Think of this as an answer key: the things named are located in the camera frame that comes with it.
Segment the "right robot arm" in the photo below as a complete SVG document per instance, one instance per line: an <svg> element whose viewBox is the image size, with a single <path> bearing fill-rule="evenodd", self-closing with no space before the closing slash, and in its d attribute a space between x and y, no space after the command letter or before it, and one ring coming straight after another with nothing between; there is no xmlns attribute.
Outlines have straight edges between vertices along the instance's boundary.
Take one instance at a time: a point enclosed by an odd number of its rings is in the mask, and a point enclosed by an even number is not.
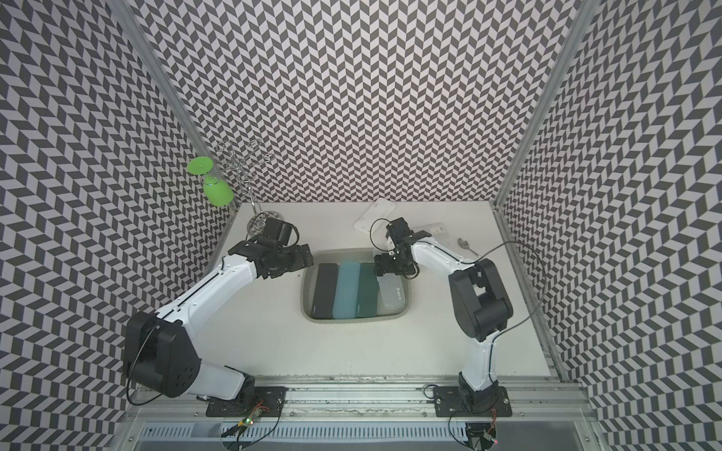
<svg viewBox="0 0 722 451"><path fill-rule="evenodd" d="M374 257L379 276L411 277L422 267L449 283L452 310L470 339L459 375L458 396L467 412L490 410L500 398L496 375L496 340L513 317L513 305L496 265L489 259L466 261L445 248L426 231L385 233L387 250Z"/></svg>

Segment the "black pencil case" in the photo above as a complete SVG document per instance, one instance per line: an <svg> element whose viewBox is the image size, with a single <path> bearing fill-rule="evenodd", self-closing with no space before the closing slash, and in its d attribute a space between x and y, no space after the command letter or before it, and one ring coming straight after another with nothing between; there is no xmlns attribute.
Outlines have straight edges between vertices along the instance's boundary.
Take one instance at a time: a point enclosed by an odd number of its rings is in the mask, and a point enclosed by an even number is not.
<svg viewBox="0 0 722 451"><path fill-rule="evenodd" d="M333 319L339 269L336 263L319 265L311 306L312 319Z"/></svg>

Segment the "clear frosted pencil case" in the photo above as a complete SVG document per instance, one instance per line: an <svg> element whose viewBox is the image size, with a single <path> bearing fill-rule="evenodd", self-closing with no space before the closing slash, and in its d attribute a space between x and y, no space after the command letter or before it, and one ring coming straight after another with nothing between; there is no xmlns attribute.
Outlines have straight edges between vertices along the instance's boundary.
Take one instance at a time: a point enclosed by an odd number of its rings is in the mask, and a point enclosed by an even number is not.
<svg viewBox="0 0 722 451"><path fill-rule="evenodd" d="M402 308L406 304L402 278L396 274L377 277L382 304L386 309Z"/></svg>

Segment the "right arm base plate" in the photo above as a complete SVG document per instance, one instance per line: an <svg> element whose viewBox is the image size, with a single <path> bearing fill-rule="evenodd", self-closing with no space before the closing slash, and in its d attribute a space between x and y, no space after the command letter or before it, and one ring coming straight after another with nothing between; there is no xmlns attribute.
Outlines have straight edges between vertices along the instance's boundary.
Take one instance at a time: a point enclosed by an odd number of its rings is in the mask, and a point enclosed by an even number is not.
<svg viewBox="0 0 722 451"><path fill-rule="evenodd" d="M513 416L505 387L492 386L481 392L466 392L458 386L435 386L432 402L437 417L472 416L508 418Z"/></svg>

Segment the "light blue pencil case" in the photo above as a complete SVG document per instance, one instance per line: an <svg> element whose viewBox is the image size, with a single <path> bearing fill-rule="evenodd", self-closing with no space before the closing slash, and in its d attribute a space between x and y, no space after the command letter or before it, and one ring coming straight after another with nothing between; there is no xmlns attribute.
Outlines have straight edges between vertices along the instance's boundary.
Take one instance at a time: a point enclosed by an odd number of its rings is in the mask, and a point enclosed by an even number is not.
<svg viewBox="0 0 722 451"><path fill-rule="evenodd" d="M340 263L333 319L355 317L360 266L358 261Z"/></svg>

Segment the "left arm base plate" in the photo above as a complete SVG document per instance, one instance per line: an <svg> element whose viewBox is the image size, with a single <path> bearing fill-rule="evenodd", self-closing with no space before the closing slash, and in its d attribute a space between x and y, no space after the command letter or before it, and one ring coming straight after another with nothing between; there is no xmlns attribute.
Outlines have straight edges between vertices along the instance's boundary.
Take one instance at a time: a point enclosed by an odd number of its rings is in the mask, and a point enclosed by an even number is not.
<svg viewBox="0 0 722 451"><path fill-rule="evenodd" d="M252 411L261 411L261 417L279 417L284 407L288 388L285 386L257 386L246 390L236 400L211 398L205 415L207 417L248 417Z"/></svg>

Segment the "clear pencil case with label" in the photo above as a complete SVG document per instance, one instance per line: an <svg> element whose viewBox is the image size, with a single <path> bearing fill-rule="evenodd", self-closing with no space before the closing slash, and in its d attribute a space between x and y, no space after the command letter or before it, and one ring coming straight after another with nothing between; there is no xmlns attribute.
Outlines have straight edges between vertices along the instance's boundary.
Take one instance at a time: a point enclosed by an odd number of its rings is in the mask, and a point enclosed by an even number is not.
<svg viewBox="0 0 722 451"><path fill-rule="evenodd" d="M452 243L452 237L447 227L443 223L433 223L424 227L428 231L436 242L449 246Z"/></svg>

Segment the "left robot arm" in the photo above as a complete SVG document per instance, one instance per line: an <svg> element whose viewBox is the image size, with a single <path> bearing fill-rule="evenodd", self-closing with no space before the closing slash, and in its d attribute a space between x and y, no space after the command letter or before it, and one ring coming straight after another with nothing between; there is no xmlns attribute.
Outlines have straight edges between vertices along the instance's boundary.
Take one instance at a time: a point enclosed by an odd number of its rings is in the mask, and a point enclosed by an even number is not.
<svg viewBox="0 0 722 451"><path fill-rule="evenodd" d="M239 242L189 291L154 313L138 312L125 329L126 383L161 396L189 394L238 400L250 377L241 370L204 361L195 340L209 319L258 278L277 278L313 265L306 244Z"/></svg>

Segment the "dark green pencil case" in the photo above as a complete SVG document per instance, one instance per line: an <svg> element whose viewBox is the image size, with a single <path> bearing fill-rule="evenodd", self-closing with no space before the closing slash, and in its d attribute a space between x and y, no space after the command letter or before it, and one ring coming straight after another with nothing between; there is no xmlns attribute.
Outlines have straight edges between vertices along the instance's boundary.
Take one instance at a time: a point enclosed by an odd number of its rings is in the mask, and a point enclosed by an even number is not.
<svg viewBox="0 0 722 451"><path fill-rule="evenodd" d="M360 266L356 300L357 319L374 318L378 312L379 285L372 263Z"/></svg>

